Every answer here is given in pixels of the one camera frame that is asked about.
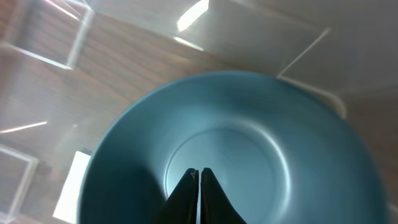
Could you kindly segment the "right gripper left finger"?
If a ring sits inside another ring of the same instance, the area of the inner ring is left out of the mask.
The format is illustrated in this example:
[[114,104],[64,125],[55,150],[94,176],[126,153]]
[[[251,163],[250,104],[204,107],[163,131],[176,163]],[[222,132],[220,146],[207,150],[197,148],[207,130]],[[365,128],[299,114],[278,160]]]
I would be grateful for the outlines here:
[[196,224],[199,193],[198,170],[186,170],[155,220],[157,224]]

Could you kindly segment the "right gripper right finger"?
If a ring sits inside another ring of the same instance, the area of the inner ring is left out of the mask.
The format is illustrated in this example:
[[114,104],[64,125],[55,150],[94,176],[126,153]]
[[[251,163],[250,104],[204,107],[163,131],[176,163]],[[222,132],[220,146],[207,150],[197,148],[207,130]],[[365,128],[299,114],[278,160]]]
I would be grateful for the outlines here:
[[234,209],[210,168],[201,172],[201,224],[246,224]]

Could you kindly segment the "dark blue bowl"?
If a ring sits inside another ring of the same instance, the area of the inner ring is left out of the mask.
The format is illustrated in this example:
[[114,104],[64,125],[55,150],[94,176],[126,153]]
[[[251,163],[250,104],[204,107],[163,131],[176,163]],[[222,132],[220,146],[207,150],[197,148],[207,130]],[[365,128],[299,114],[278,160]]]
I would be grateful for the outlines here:
[[311,94],[237,70],[137,100],[92,154],[78,223],[154,223],[184,173],[210,168],[247,223],[391,223],[356,131]]

